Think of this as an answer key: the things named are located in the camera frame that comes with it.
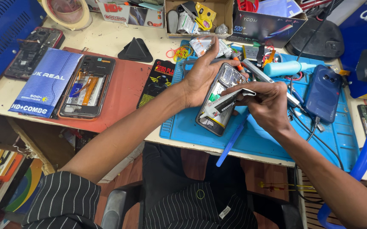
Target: shirt sleeve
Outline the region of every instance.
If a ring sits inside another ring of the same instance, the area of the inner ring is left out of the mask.
[[[22,224],[30,229],[100,228],[94,223],[100,191],[100,186],[70,172],[49,174],[41,179]]]

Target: yellow scissors handle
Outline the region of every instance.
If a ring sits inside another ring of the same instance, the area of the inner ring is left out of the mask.
[[[209,30],[212,28],[212,22],[211,20],[209,19],[203,19],[201,20],[200,18],[196,17],[196,22],[199,24],[199,27],[202,29],[202,30]]]

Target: masking tape roll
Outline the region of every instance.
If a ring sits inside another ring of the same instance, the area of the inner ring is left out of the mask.
[[[82,10],[83,10],[82,18],[78,22],[73,23],[73,24],[65,23],[64,21],[58,19],[49,9],[47,1],[51,1],[51,0],[42,0],[42,6],[45,12],[48,14],[50,18],[52,18],[52,20],[54,20],[55,22],[57,22],[58,24],[62,25],[63,27],[67,29],[70,29],[72,31],[84,29],[88,27],[93,20],[93,18],[90,16],[90,13],[89,13],[89,7],[87,6],[87,3],[84,0],[79,0],[79,2],[82,3]]]

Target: black pants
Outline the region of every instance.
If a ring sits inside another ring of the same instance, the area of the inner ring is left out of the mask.
[[[221,212],[233,194],[247,202],[247,187],[240,159],[227,156],[223,164],[217,167],[218,158],[209,156],[204,181],[210,182],[217,212]],[[145,143],[142,151],[142,177],[146,212],[164,196],[202,182],[185,175],[180,148],[149,142]]]

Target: blue smartphone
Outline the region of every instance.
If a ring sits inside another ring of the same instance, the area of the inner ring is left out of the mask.
[[[323,65],[316,66],[305,98],[305,110],[320,117],[323,122],[333,123],[341,86],[342,77],[339,74]]]

